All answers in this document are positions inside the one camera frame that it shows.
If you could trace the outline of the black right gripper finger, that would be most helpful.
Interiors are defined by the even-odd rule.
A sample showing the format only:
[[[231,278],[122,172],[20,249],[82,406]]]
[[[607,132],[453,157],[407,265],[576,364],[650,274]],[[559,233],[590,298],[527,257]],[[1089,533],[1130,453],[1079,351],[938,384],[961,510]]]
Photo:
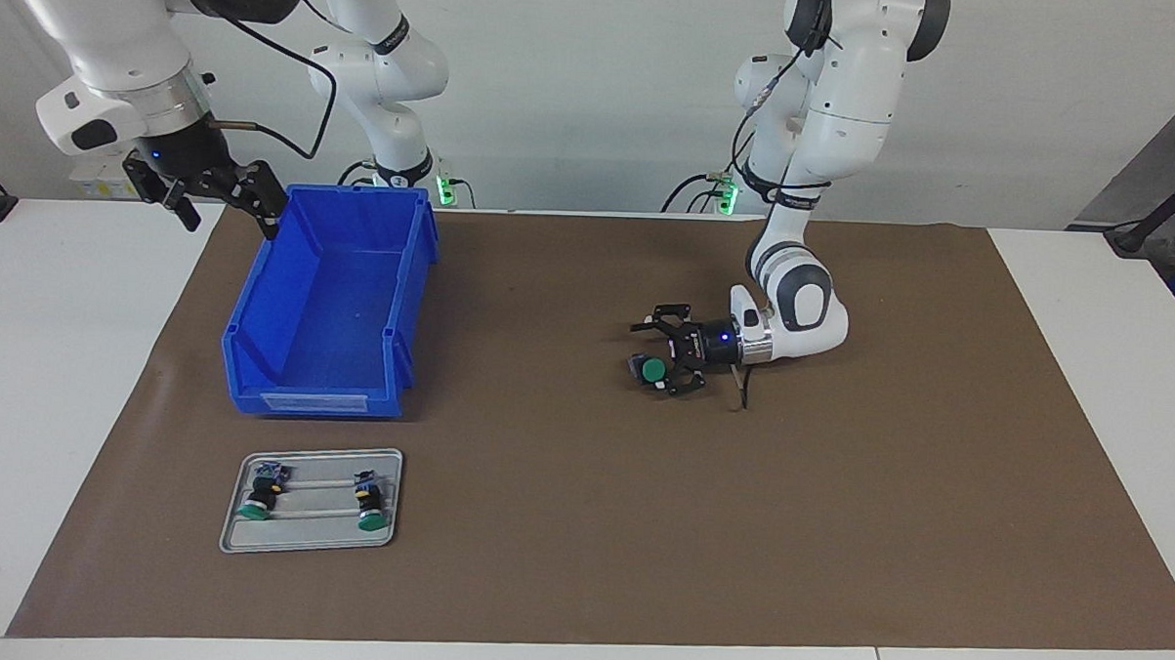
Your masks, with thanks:
[[[181,179],[174,181],[172,186],[167,186],[164,179],[161,179],[145,160],[129,157],[125,159],[125,175],[137,193],[137,198],[145,203],[164,208],[172,216],[179,218],[184,230],[197,231],[201,217],[187,196],[186,186]]]
[[[284,187],[267,162],[235,166],[233,170],[235,181],[226,203],[250,216],[266,240],[275,240],[288,203]]]

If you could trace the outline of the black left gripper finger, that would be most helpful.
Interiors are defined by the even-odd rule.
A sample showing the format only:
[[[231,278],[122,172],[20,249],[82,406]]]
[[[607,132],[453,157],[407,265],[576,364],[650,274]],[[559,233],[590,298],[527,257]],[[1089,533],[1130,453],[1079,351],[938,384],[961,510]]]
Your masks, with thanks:
[[[658,380],[658,389],[667,395],[691,393],[706,386],[703,369],[707,361],[699,356],[680,356],[663,363],[663,377]]]
[[[637,334],[658,334],[671,348],[700,349],[703,324],[692,319],[692,308],[682,305],[656,305],[642,322],[630,330]]]

